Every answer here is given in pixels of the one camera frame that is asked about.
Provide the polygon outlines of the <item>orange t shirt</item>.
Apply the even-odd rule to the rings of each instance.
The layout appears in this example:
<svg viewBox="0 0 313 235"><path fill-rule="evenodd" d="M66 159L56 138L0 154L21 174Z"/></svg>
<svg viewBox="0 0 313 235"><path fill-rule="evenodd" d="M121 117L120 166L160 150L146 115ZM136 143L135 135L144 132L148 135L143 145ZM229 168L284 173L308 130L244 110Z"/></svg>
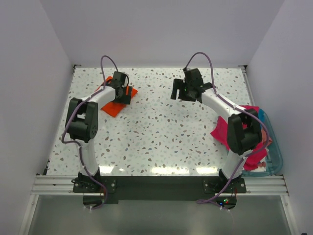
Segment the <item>orange t shirt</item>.
<svg viewBox="0 0 313 235"><path fill-rule="evenodd" d="M112 80L112 76L109 76L108 78L106 78L106 82L110 82L111 80ZM103 84L101 84L95 91L98 91L102 86ZM135 88L132 88L131 99L134 98L134 96L137 93L138 93L138 90L136 90ZM109 102L105 106L103 106L101 110L115 118L125 107L127 107L127 104Z"/></svg>

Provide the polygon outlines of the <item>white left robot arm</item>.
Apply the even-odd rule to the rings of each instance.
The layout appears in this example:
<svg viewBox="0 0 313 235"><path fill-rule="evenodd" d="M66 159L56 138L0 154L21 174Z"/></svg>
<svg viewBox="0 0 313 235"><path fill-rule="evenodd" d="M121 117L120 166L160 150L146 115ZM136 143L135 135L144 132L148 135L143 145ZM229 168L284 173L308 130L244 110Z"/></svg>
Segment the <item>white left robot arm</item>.
<svg viewBox="0 0 313 235"><path fill-rule="evenodd" d="M133 88L127 74L115 71L95 92L69 102L65 130L61 141L78 145L81 170L78 178L86 177L84 186L90 192L101 188L100 169L96 161L94 138L98 132L98 112L106 105L129 105Z"/></svg>

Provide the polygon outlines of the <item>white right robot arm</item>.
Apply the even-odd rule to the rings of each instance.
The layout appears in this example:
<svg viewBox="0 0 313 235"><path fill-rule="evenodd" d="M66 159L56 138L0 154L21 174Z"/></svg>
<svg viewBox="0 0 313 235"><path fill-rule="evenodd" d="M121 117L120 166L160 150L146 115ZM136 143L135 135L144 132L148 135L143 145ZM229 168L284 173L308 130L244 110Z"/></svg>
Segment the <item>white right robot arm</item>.
<svg viewBox="0 0 313 235"><path fill-rule="evenodd" d="M246 158L262 140L258 112L244 109L218 93L211 82L204 83L199 69L183 69L184 78L174 79L171 99L198 101L213 109L226 121L226 142L229 147L224 166L220 169L218 187L230 192L241 176Z"/></svg>

